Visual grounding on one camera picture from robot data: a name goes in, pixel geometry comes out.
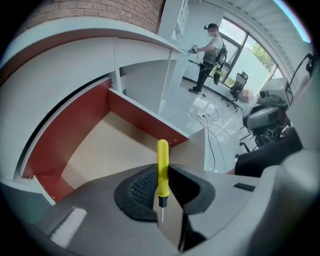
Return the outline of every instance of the white floor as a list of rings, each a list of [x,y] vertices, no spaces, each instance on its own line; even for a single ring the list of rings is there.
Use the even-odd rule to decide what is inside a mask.
[[[209,90],[203,89],[198,95],[190,93],[188,89],[193,86],[195,84],[182,80],[178,91],[169,95],[163,103],[159,115],[189,135],[202,129],[203,125],[209,126],[209,131],[213,133],[209,133],[209,140],[214,157],[208,140],[205,145],[204,169],[225,173],[235,167],[237,161],[235,155],[246,152],[244,146],[239,145],[240,139],[248,135],[246,128],[240,129],[243,127],[243,113],[240,109],[236,112],[232,105],[227,107],[228,102]],[[196,120],[188,110],[194,115],[198,111],[200,114],[198,120],[201,118],[203,122]],[[207,124],[205,117],[202,117],[203,114],[209,114],[216,121],[207,116],[209,123]],[[255,142],[249,138],[251,136],[244,142],[248,143],[251,150]]]

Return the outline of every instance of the yellow screwdriver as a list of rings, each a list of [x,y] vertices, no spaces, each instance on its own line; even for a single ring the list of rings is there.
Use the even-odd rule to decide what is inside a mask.
[[[169,192],[168,179],[169,145],[165,139],[157,143],[157,166],[158,166],[158,198],[161,207],[161,222],[164,222],[164,208],[167,207]]]

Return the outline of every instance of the person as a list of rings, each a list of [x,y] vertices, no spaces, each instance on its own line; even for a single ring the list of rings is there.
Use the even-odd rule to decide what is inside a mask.
[[[299,93],[307,87],[309,80],[310,75],[308,73],[302,79],[295,94],[296,97],[299,97]],[[287,120],[287,116],[283,111],[279,112],[278,117],[278,122],[284,123]],[[257,150],[239,155],[234,169],[226,174],[260,178],[265,168],[280,165],[288,156],[302,150],[303,145],[293,126],[285,127],[281,134],[283,137],[279,140],[269,142]]]
[[[212,39],[207,44],[207,46],[198,48],[196,52],[204,52],[204,56],[202,64],[200,65],[199,76],[196,86],[194,86],[192,89],[189,89],[189,92],[194,94],[198,94],[202,91],[202,87],[204,86],[204,83],[207,77],[209,76],[210,72],[214,68],[217,61],[217,57],[219,56],[224,45],[223,39],[219,35],[219,27],[217,24],[211,23],[208,25],[206,29],[208,37],[212,37]]]

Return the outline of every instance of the cable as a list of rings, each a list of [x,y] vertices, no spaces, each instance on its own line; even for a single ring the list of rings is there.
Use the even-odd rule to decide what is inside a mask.
[[[213,133],[212,131],[209,131],[209,132],[215,137],[216,141],[218,142],[218,145],[219,145],[219,148],[220,148],[220,152],[221,152],[221,155],[222,155],[222,158],[223,158],[223,163],[224,163],[225,171],[227,172],[228,170],[227,170],[226,160],[225,160],[224,153],[222,153],[222,149],[221,149],[221,145],[220,145],[220,143],[219,143],[219,140],[218,140],[217,136],[214,135],[214,133]]]
[[[217,141],[217,143],[218,143],[218,145],[219,145],[220,151],[221,151],[221,155],[222,155],[222,158],[223,158],[223,163],[224,163],[225,170],[227,171],[226,160],[225,160],[224,153],[222,152],[221,145],[220,145],[220,143],[219,143],[219,140],[218,140],[217,136],[216,136],[212,131],[209,130],[209,124],[213,124],[213,125],[215,125],[215,126],[218,126],[222,131],[224,131],[224,132],[225,132],[226,134],[228,134],[230,137],[232,137],[232,136],[231,136],[229,133],[227,133],[224,129],[222,129],[219,125],[214,124],[214,123],[212,123],[212,122],[209,122],[208,119],[207,119],[207,117],[206,117],[205,115],[202,115],[202,116],[205,117],[206,121],[204,121],[203,119],[201,119],[201,118],[199,117],[200,112],[199,112],[196,108],[194,108],[194,107],[190,107],[190,108],[188,108],[188,110],[186,110],[186,109],[177,109],[177,110],[175,110],[173,113],[171,113],[170,115],[168,115],[166,118],[172,116],[174,113],[176,113],[176,112],[178,112],[178,111],[187,111],[187,112],[192,116],[193,119],[195,119],[195,120],[196,120],[197,122],[199,122],[205,129],[208,130],[208,133],[211,133],[211,134],[215,137],[215,139],[216,139],[216,141]],[[213,168],[213,171],[214,171],[215,168],[216,168],[216,159],[215,159],[215,156],[214,156],[214,153],[213,153],[213,150],[212,150],[212,145],[211,145],[210,139],[209,139],[209,144],[210,144],[210,149],[211,149],[211,151],[212,151],[212,155],[213,155],[213,159],[214,159],[214,168]]]
[[[297,71],[298,71],[299,68],[301,67],[302,63],[305,61],[306,58],[310,58],[310,55],[311,55],[311,54],[308,53],[308,54],[303,58],[303,60],[300,62],[300,64],[298,65],[298,67],[295,69],[295,71],[294,71],[294,73],[293,73],[293,76],[292,76],[292,78],[291,78],[291,81],[290,81],[290,83],[289,83],[290,86],[291,86],[291,84],[292,84],[292,81],[294,80],[294,77],[295,77]]]
[[[200,61],[200,63],[201,63],[201,60],[200,60],[200,58],[199,58],[199,52],[197,52],[196,53],[196,63],[198,64],[198,66],[199,66],[199,62],[198,62],[198,60]]]
[[[216,111],[216,114],[218,115],[217,120],[213,119],[209,114],[207,114],[207,115],[208,115],[213,121],[218,121],[219,118],[220,118],[220,116],[219,116],[219,112],[218,112],[218,110],[217,110],[217,108],[216,108],[217,103],[216,103],[212,98],[209,98],[209,97],[207,97],[207,96],[203,96],[203,97],[204,97],[204,98],[208,98],[209,100],[211,100],[211,101],[214,102],[213,107],[214,107],[214,109],[215,109],[215,111]]]
[[[208,119],[206,118],[206,116],[203,114],[202,115],[205,120],[206,120],[206,124],[208,126],[208,140],[209,140],[209,144],[210,144],[210,149],[211,149],[211,152],[212,152],[212,155],[213,155],[213,160],[214,160],[214,165],[213,165],[213,172],[215,171],[215,168],[216,168],[216,158],[215,158],[215,154],[214,154],[214,151],[212,150],[212,145],[211,145],[211,141],[210,141],[210,135],[209,135],[209,123],[208,123]]]

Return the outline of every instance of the window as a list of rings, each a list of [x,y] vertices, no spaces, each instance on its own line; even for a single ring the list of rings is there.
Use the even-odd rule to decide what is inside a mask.
[[[243,31],[240,27],[236,26],[235,24],[231,23],[226,19],[222,19],[219,32],[223,33],[224,35],[232,38],[236,41],[239,45],[242,45],[245,37],[246,32]]]
[[[231,82],[234,84],[237,73],[241,74],[242,72],[245,72],[248,75],[245,89],[249,90],[251,95],[255,95],[265,81],[269,80],[270,73],[275,65],[275,61],[265,49],[249,36],[224,84],[226,86],[229,86]]]
[[[283,77],[284,75],[282,74],[280,68],[277,67],[272,78],[283,78]]]
[[[256,95],[270,79],[284,77],[270,54],[247,31],[223,18],[219,32],[228,50],[220,83],[230,88],[235,84],[237,74],[245,72],[248,80],[244,89]],[[212,70],[210,77],[214,76],[216,70],[217,67]]]

